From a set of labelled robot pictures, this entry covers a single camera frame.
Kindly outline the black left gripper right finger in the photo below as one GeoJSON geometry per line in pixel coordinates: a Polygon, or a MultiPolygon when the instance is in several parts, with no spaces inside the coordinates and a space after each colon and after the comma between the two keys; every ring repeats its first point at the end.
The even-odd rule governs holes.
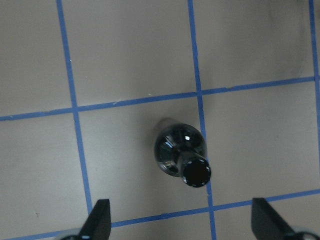
{"type": "Polygon", "coordinates": [[[294,240],[296,237],[296,232],[265,198],[252,199],[251,230],[257,240],[294,240]]]}

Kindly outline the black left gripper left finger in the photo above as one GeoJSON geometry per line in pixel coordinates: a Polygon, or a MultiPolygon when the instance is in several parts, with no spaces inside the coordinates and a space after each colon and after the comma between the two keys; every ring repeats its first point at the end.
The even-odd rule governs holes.
{"type": "Polygon", "coordinates": [[[111,207],[109,199],[99,199],[94,205],[84,225],[80,229],[78,240],[108,240],[111,234],[111,207]]]}

